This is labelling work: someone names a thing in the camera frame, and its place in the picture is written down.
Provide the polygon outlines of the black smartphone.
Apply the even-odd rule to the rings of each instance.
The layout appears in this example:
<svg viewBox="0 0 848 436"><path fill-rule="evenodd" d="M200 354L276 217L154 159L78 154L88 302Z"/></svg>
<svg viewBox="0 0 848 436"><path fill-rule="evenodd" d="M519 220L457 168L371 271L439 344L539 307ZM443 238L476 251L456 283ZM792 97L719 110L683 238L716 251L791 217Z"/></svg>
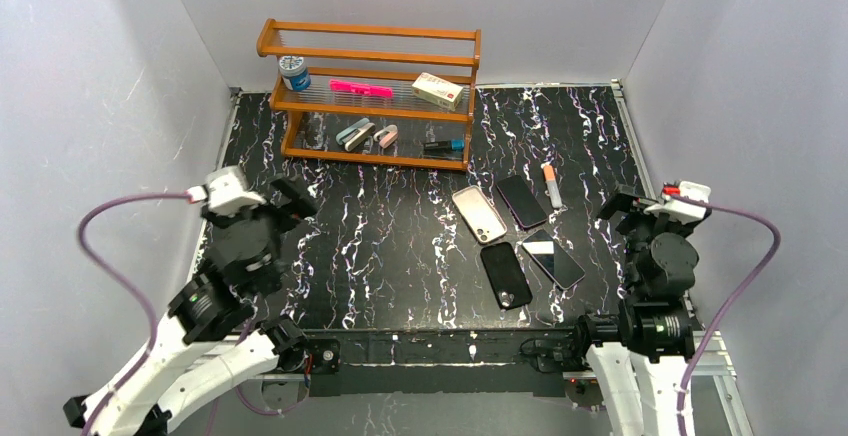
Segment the black smartphone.
<svg viewBox="0 0 848 436"><path fill-rule="evenodd" d="M521 241L521 247L561 290L569 290L585 277L584 269L544 229L527 236Z"/></svg>

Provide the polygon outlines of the phone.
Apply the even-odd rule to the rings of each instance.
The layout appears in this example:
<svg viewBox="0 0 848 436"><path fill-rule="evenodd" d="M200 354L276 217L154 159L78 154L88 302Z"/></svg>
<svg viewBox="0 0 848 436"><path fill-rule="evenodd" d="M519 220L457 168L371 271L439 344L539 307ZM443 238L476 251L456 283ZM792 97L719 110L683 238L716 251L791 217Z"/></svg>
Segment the phone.
<svg viewBox="0 0 848 436"><path fill-rule="evenodd" d="M547 221L546 211L521 176L502 178L495 183L495 187L520 228L534 228Z"/></svg>

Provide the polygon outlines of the pink phone case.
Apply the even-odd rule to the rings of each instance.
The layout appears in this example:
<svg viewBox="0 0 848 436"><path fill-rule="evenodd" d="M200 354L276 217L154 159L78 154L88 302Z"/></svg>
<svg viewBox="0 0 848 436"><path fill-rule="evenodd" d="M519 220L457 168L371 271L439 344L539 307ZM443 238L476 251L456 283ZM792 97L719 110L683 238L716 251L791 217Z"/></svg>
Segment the pink phone case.
<svg viewBox="0 0 848 436"><path fill-rule="evenodd" d="M454 192L451 199L480 244L490 244L507 234L505 222L478 185Z"/></svg>

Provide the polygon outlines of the black phone case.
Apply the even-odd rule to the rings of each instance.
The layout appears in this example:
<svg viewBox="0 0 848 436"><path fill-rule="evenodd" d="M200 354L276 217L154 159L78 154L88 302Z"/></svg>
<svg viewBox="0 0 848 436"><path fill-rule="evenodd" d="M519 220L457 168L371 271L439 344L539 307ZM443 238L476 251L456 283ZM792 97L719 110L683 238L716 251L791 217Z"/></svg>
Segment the black phone case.
<svg viewBox="0 0 848 436"><path fill-rule="evenodd" d="M480 258L501 309L511 310L532 302L531 289L509 242L483 247Z"/></svg>

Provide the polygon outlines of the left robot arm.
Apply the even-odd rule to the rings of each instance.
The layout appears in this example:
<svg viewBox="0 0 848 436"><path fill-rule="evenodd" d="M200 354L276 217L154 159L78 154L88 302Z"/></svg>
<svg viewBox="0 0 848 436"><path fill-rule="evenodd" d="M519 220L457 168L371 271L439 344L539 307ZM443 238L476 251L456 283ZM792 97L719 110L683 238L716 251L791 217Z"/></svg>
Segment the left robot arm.
<svg viewBox="0 0 848 436"><path fill-rule="evenodd" d="M84 435L166 435L252 377L281 370L310 378L315 359L304 332L286 315L258 319L253 300L281 289L282 237L318 208L300 179L280 175L270 185L281 203L252 190L241 169L229 166L180 194L219 234L163 315L105 266L141 306L149 336L107 384L67 400L71 427Z"/></svg>

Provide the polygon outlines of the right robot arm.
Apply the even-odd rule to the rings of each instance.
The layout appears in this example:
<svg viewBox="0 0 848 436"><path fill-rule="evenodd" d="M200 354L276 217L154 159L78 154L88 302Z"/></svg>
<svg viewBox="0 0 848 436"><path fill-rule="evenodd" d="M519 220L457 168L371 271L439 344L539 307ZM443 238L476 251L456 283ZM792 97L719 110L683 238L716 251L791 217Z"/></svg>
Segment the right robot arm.
<svg viewBox="0 0 848 436"><path fill-rule="evenodd" d="M573 349L594 372L615 435L676 435L682 376L695 353L693 319L684 301L694 286L699 254L689 242L711 214L699 201L706 189L679 182L659 199L619 185L597 211L622 216L623 288L615 314L579 317Z"/></svg>

